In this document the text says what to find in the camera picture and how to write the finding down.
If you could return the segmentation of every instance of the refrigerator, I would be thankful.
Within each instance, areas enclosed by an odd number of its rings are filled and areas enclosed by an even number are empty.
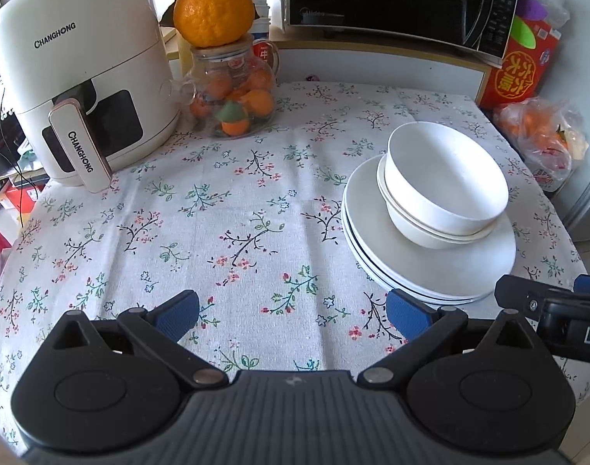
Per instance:
[[[551,101],[569,99],[584,118],[590,144],[590,0],[566,0],[571,18],[540,86]],[[590,239],[590,147],[551,201],[574,241]]]

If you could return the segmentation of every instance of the purple object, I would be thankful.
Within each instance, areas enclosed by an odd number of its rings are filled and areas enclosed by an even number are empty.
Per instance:
[[[515,15],[528,21],[542,21],[548,12],[537,0],[517,0]]]

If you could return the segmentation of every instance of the red gift box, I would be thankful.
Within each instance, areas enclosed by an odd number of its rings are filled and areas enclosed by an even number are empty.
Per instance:
[[[504,63],[501,69],[491,72],[480,108],[492,110],[498,105],[522,102],[535,95],[561,34],[544,21],[525,23],[533,32],[536,47],[527,49],[510,37]]]

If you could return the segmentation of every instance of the white air fryer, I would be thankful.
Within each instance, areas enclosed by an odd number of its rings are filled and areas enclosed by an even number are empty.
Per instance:
[[[0,76],[49,177],[91,192],[162,145],[179,116],[153,0],[11,0]]]

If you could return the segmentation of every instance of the red container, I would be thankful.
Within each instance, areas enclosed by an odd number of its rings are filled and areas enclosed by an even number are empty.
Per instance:
[[[259,57],[270,66],[274,75],[277,75],[277,70],[280,66],[280,56],[277,52],[277,46],[273,42],[266,38],[254,40],[252,51],[256,57]]]
[[[43,190],[43,185],[37,185],[36,188],[39,191]],[[14,187],[13,185],[9,186],[8,189],[4,192],[7,196],[7,199],[13,203],[15,209],[19,211],[21,214],[23,213],[30,213],[34,208],[34,203],[37,199],[37,193],[32,187],[32,185],[24,185],[21,188]]]
[[[544,21],[525,21],[534,34],[536,47],[527,49],[510,37],[501,69],[493,69],[480,108],[492,110],[505,103],[518,103],[535,96],[540,77],[549,66],[561,34]]]

